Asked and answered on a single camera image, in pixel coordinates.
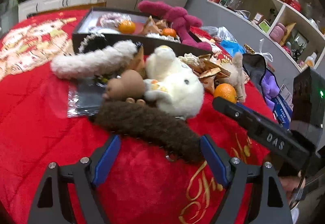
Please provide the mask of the person's right hand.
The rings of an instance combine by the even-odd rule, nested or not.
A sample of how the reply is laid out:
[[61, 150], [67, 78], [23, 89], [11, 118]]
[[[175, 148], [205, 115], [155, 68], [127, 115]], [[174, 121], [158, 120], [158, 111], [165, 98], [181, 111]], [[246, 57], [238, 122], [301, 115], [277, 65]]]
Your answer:
[[279, 178], [284, 191], [286, 192], [286, 198], [288, 201], [291, 199], [291, 194], [295, 188], [298, 187], [301, 178], [299, 177], [280, 177]]

